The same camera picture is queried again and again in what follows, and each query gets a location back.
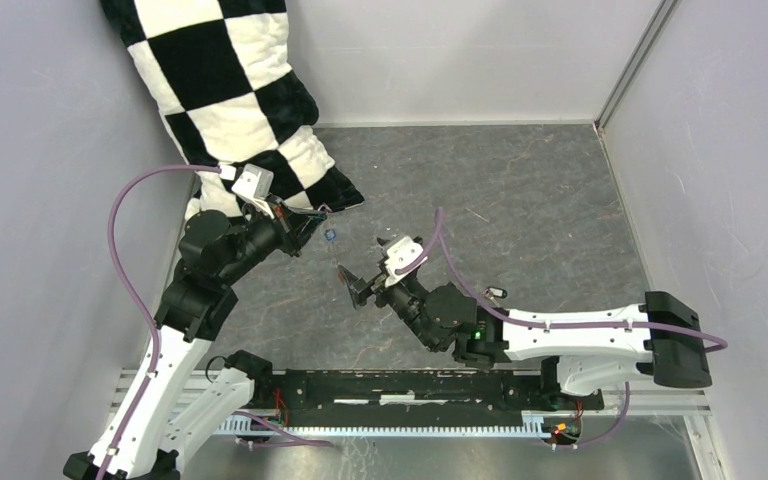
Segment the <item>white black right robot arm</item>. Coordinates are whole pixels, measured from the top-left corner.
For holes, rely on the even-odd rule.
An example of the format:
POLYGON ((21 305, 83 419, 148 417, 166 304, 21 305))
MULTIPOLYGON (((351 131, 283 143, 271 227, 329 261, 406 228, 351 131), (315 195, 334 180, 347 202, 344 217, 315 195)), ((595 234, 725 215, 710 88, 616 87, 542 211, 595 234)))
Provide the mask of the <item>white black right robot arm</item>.
POLYGON ((562 408, 575 397, 649 378, 674 389, 712 385, 698 314, 672 294, 649 291, 641 304, 602 311, 541 313, 483 308, 453 283, 427 290, 410 273, 366 281, 338 268, 355 308, 389 307, 432 352, 489 370, 539 358, 540 400, 562 408))

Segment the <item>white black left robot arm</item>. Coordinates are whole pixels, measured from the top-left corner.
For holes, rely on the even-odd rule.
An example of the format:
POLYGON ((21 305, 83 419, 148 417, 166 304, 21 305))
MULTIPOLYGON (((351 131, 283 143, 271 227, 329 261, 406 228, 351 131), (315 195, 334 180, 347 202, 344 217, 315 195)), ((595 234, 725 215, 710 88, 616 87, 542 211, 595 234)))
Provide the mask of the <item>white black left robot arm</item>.
POLYGON ((282 203, 240 218, 195 214, 179 241, 181 257, 151 322, 152 341, 108 429, 63 468, 69 479, 178 479, 189 460, 238 408, 274 394, 270 362, 239 351, 214 383, 179 414, 173 409, 198 362, 237 303, 234 284, 270 254, 297 257, 325 220, 322 211, 282 203))

